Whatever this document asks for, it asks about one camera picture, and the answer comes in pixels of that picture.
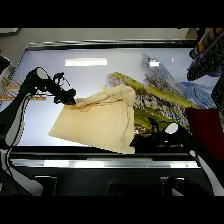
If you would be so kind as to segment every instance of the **wooden object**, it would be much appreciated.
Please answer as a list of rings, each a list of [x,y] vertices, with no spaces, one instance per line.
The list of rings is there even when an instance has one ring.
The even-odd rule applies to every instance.
[[[5,93],[3,96],[0,96],[0,101],[12,101],[19,93],[19,88],[24,82],[24,79],[8,79],[3,78],[2,83],[5,88]],[[31,100],[46,100],[45,96],[33,96]]]

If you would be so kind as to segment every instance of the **red fabric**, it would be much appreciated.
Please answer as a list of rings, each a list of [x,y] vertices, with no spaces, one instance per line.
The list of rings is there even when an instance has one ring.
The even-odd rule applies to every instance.
[[[186,108],[193,136],[219,160],[224,162],[224,133],[217,109]]]

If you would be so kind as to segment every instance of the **mountain image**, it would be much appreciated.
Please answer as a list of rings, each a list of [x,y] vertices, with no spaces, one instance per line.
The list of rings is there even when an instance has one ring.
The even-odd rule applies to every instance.
[[[155,122],[158,123],[159,131],[173,122],[189,129],[185,108],[215,107],[209,94],[212,91],[210,87],[192,82],[177,83],[162,63],[151,67],[149,62],[152,59],[158,61],[156,58],[143,54],[141,62],[145,72],[143,83],[120,72],[114,72],[108,76],[110,86],[124,84],[132,87],[136,92],[134,105],[136,134],[151,133]]]

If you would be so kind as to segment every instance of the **yellow towel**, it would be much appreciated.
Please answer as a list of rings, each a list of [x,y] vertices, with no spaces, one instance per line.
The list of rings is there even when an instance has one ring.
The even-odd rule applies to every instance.
[[[134,154],[135,91],[129,86],[103,87],[76,105],[64,105],[49,135],[98,148]]]

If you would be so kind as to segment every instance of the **red cloth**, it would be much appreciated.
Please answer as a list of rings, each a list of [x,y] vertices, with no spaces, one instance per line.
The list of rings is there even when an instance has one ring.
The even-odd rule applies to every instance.
[[[218,159],[224,162],[224,133],[217,109],[186,108],[193,136]]]

